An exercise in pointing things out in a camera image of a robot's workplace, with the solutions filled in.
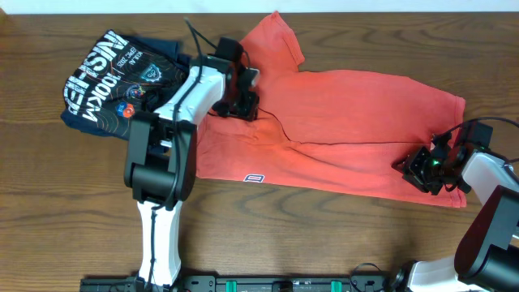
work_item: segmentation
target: shirt sleeve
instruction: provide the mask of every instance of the shirt sleeve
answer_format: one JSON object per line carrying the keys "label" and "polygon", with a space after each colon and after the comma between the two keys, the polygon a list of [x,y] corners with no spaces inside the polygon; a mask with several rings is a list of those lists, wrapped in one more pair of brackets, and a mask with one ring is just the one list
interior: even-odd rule
{"label": "shirt sleeve", "polygon": [[249,53],[251,65],[262,74],[297,72],[305,59],[294,31],[277,12],[261,20],[241,43]]}

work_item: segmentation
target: white wall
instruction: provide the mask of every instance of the white wall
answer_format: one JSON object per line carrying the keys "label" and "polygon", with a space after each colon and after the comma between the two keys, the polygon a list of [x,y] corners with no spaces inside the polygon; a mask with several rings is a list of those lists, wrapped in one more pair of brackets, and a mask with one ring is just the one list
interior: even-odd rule
{"label": "white wall", "polygon": [[519,0],[0,0],[7,14],[519,11]]}

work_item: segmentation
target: green connector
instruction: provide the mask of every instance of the green connector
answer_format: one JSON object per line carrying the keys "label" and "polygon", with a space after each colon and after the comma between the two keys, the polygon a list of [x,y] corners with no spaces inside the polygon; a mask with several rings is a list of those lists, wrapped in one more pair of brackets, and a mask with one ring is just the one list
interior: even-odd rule
{"label": "green connector", "polygon": [[341,281],[332,281],[332,292],[342,292]]}
{"label": "green connector", "polygon": [[238,284],[236,284],[236,281],[227,281],[225,283],[225,292],[236,292],[237,287]]}

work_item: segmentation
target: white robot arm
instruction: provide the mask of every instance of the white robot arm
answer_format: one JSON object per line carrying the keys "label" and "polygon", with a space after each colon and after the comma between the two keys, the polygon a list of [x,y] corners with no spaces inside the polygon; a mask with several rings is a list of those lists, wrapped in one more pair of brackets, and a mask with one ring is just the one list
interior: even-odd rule
{"label": "white robot arm", "polygon": [[453,149],[449,136],[436,140],[432,154],[422,148],[401,165],[404,179],[422,191],[437,193],[446,182],[472,188],[483,209],[456,255],[403,268],[399,291],[519,291],[519,249],[510,244],[519,235],[519,180],[504,157],[487,151],[490,136],[489,126],[468,122]]}
{"label": "white robot arm", "polygon": [[[180,210],[195,181],[197,126],[211,108],[222,117],[255,118],[259,98],[250,88],[259,71],[241,64],[242,52],[237,41],[221,38],[214,55],[193,61],[186,82],[167,103],[131,120],[125,184],[133,189],[143,223],[141,288],[171,287],[180,270]],[[159,145],[171,148],[171,156],[151,150]]]}

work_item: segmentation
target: navy t-shirt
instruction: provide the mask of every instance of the navy t-shirt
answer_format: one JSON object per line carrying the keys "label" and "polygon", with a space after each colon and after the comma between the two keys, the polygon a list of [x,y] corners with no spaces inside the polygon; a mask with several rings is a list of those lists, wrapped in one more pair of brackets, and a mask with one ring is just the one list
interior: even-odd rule
{"label": "navy t-shirt", "polygon": [[128,140],[136,110],[164,105],[187,78],[190,57],[181,43],[109,30],[63,89],[61,118],[69,127]]}

